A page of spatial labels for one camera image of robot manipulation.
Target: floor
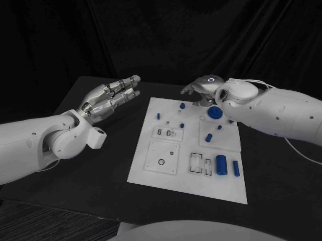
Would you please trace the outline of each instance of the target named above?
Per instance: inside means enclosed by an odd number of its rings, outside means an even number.
[[[109,240],[120,222],[13,202],[0,206],[0,241]]]

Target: blue cylinder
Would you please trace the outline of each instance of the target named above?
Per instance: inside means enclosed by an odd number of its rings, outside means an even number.
[[[238,161],[233,161],[233,170],[235,170],[235,176],[239,177],[240,174],[239,174],[239,162]]]
[[[209,108],[209,116],[213,118],[213,119],[220,119],[222,116],[223,116],[223,111],[219,107],[213,106]]]
[[[206,142],[210,142],[212,137],[213,137],[213,135],[212,135],[212,134],[209,134],[209,135],[207,135],[207,138],[206,138]]]
[[[226,163],[226,156],[217,156],[217,174],[228,175],[228,163]]]

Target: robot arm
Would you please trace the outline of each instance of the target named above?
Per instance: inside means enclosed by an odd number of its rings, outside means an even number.
[[[40,171],[56,160],[73,158],[86,144],[102,147],[107,133],[92,125],[132,100],[141,78],[134,75],[96,87],[82,104],[61,115],[0,125],[0,185]]]
[[[322,101],[291,90],[258,89],[251,82],[263,83],[230,78],[213,83],[215,91],[207,90],[226,117],[269,135],[322,146]]]

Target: robotic hand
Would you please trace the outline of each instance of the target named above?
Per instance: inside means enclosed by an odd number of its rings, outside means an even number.
[[[268,86],[259,89],[252,83]],[[322,146],[322,101],[311,96],[275,88],[261,80],[206,75],[183,89],[199,92],[203,99],[193,104],[222,108],[226,117],[263,133]]]
[[[61,115],[0,125],[0,185],[40,171],[61,159],[73,158],[86,144],[102,147],[107,133],[92,125],[132,100],[140,76],[98,86],[82,104]]]

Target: blue disc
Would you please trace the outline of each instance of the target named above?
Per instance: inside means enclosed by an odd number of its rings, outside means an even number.
[[[209,116],[213,118],[213,119],[220,119],[222,116],[223,116],[223,111],[219,107],[210,107],[209,108]]]

